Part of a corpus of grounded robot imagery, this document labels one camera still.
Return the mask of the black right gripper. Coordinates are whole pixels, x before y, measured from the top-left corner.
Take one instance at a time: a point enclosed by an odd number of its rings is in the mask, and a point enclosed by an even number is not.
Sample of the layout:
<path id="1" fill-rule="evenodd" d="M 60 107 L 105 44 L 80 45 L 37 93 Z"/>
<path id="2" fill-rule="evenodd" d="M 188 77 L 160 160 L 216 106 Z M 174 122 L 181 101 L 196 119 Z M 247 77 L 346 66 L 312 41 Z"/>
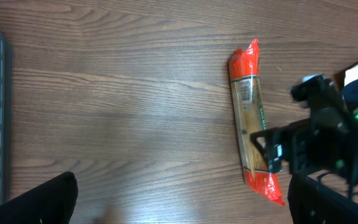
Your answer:
<path id="1" fill-rule="evenodd" d="M 287 161 L 291 174 L 309 175 L 326 169 L 350 177 L 353 175 L 352 128 L 348 119 L 308 118 L 251 133 L 250 140 L 270 172 L 281 171 L 282 161 Z"/>

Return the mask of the orange pasta package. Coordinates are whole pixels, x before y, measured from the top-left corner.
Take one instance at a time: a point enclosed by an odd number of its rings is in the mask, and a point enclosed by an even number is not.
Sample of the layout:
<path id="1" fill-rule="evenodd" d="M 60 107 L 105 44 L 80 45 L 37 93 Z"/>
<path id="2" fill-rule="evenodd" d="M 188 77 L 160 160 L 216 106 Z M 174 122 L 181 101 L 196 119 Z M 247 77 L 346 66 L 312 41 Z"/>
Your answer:
<path id="1" fill-rule="evenodd" d="M 259 58 L 259 40 L 254 39 L 247 49 L 234 51 L 228 63 L 242 172 L 251 190 L 284 206 L 277 175 L 269 172 L 263 155 L 250 140 L 252 133 L 266 129 L 260 93 Z"/>

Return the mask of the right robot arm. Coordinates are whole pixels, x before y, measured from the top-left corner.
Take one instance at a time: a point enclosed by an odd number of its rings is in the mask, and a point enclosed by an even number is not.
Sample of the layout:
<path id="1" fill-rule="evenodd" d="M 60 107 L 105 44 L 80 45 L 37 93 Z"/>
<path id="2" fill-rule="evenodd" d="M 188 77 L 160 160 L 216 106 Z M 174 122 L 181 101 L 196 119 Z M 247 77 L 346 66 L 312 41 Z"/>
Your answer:
<path id="1" fill-rule="evenodd" d="M 250 135 L 270 172 L 280 172 L 287 161 L 291 174 L 325 169 L 358 185 L 358 63 L 340 77 L 341 89 L 323 74 L 304 77 L 290 94 L 309 109 L 309 118 Z"/>

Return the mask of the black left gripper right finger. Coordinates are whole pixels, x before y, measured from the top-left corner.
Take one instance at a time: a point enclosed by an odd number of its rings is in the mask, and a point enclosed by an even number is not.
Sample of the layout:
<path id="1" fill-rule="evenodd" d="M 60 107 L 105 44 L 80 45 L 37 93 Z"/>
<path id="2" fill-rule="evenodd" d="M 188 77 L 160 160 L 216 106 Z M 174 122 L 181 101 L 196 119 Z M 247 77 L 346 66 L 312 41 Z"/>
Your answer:
<path id="1" fill-rule="evenodd" d="M 288 203 L 293 223 L 358 224 L 358 203 L 305 175 L 292 176 Z"/>

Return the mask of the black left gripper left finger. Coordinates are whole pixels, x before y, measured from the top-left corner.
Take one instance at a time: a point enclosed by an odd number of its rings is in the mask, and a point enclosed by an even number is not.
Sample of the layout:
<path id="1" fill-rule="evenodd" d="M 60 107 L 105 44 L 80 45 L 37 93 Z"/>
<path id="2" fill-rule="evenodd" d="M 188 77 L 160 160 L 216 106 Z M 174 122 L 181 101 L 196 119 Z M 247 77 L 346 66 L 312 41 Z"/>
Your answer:
<path id="1" fill-rule="evenodd" d="M 64 172 L 0 205 L 0 223 L 69 223 L 77 197 L 74 173 Z"/>

